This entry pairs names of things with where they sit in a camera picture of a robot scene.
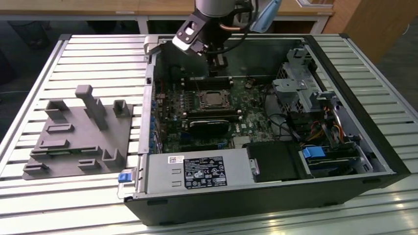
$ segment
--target aluminum extrusion table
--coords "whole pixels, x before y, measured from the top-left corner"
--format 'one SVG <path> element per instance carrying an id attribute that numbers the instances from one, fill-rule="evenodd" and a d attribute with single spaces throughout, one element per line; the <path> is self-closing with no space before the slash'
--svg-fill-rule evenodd
<path id="1" fill-rule="evenodd" d="M 118 197 L 118 174 L 26 181 L 23 167 L 44 126 L 49 99 L 69 106 L 91 84 L 103 104 L 134 104 L 127 168 L 138 164 L 146 35 L 62 38 L 0 145 L 0 234 L 381 234 L 418 228 L 418 113 L 350 39 L 316 36 L 413 175 L 344 205 L 147 227 Z"/>

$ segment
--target blue latch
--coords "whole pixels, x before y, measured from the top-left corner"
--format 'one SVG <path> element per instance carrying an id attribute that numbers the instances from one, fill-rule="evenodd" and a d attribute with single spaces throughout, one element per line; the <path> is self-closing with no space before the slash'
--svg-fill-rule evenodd
<path id="1" fill-rule="evenodd" d="M 133 173 L 121 173 L 118 177 L 119 183 L 133 182 Z"/>
<path id="2" fill-rule="evenodd" d="M 325 150 L 322 147 L 306 147 L 302 150 L 305 158 L 321 158 L 326 156 Z"/>

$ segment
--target cable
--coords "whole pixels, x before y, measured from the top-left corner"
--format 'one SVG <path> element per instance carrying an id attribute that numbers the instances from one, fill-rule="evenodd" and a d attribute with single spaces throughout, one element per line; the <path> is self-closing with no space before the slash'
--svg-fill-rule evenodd
<path id="1" fill-rule="evenodd" d="M 406 27 L 406 30 L 405 30 L 405 33 L 402 33 L 402 35 L 405 35 L 408 33 L 408 31 L 410 30 L 410 24 L 408 24 L 408 27 Z"/>
<path id="2" fill-rule="evenodd" d="M 258 11 L 260 11 L 260 0 L 255 0 L 255 11 L 254 11 L 255 14 L 253 15 L 253 13 L 250 12 L 250 14 L 251 14 L 251 20 L 249 21 L 249 24 L 247 24 L 247 25 L 245 26 L 245 28 L 243 28 L 245 33 L 243 33 L 242 38 L 239 39 L 239 41 L 237 42 L 237 44 L 233 45 L 231 47 L 229 47 L 227 49 L 217 50 L 217 51 L 207 51 L 207 54 L 209 54 L 209 55 L 223 54 L 223 53 L 231 51 L 233 49 L 235 49 L 235 48 L 243 43 L 243 41 L 246 40 L 246 38 L 247 38 L 247 36 L 249 36 L 250 27 L 251 27 L 253 23 L 254 23 L 255 20 L 257 20 Z"/>
<path id="3" fill-rule="evenodd" d="M 14 91 L 14 92 L 0 92 L 0 94 L 11 94 L 11 93 L 28 93 L 30 91 Z"/>

